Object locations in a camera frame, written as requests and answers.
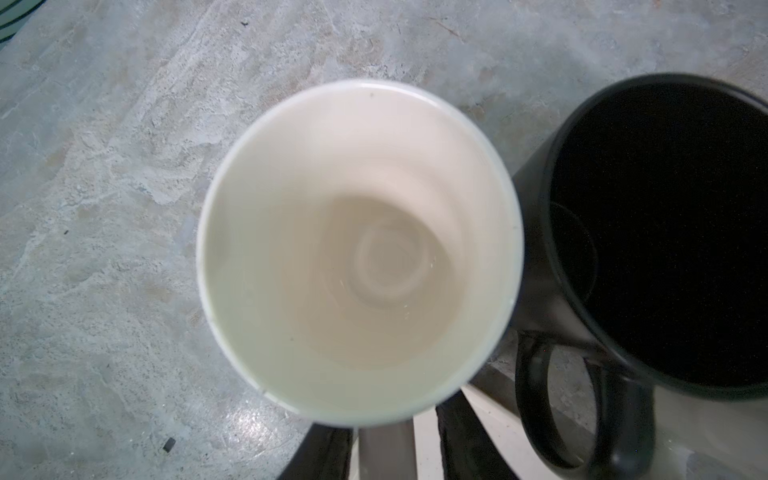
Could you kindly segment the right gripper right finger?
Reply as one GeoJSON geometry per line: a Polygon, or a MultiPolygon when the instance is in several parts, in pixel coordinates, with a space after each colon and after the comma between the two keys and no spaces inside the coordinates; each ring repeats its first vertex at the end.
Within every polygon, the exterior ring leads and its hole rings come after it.
{"type": "Polygon", "coordinates": [[[444,479],[519,479],[461,390],[435,411],[444,479]]]}

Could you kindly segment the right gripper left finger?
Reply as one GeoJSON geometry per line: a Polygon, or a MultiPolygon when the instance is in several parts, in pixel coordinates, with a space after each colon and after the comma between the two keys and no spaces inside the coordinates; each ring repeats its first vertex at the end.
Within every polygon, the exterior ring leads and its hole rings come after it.
{"type": "Polygon", "coordinates": [[[279,480],[346,480],[349,476],[354,431],[313,424],[279,480]]]}

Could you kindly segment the pink upside-down mug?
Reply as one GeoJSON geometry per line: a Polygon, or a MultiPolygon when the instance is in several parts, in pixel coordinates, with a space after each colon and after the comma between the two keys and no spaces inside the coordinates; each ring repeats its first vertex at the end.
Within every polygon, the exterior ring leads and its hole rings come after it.
{"type": "Polygon", "coordinates": [[[200,300],[233,368],[311,426],[354,434],[409,421],[475,376],[523,263],[493,145],[445,100],[392,81],[328,83],[263,113],[197,229],[200,300]]]}

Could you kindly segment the black mug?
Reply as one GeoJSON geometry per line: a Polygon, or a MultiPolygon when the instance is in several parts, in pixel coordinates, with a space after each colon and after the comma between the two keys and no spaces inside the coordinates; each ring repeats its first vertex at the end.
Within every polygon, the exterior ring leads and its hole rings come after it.
{"type": "Polygon", "coordinates": [[[767,396],[767,103],[661,73],[581,103],[513,178],[524,270],[511,318],[516,400],[538,457],[565,479],[637,479],[662,387],[726,402],[767,396]],[[557,430],[556,347],[596,402],[585,459],[557,430]]]}

